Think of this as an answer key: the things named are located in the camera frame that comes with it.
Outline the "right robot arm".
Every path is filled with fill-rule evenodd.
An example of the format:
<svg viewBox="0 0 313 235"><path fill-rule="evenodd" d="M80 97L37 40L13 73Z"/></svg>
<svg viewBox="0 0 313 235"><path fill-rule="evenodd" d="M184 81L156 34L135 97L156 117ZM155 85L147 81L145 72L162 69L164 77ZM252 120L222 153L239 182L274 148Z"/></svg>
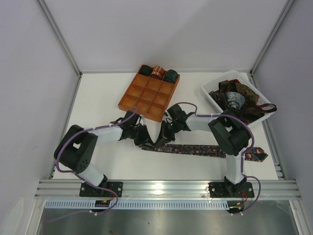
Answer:
<svg viewBox="0 0 313 235"><path fill-rule="evenodd" d="M245 151L252 138L250 129L231 110L210 115L199 115L196 111L187 114L180 107L181 104L174 104L167 110L171 121L162 121L155 146L174 141L175 134L180 131L211 132L226 155L226 176L221 186L209 187L210 193L236 196L246 183L243 166Z"/></svg>

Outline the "navy floral tie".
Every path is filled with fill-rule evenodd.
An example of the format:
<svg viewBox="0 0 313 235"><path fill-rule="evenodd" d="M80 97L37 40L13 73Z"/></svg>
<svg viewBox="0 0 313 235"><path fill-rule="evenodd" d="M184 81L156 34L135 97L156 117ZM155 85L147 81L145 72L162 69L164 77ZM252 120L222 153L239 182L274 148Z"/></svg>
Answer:
<svg viewBox="0 0 313 235"><path fill-rule="evenodd" d="M156 147L143 147L142 149L170 154L226 158L226 154L218 145L164 144ZM253 147L246 153L245 161L263 162L267 157L268 154L262 148Z"/></svg>

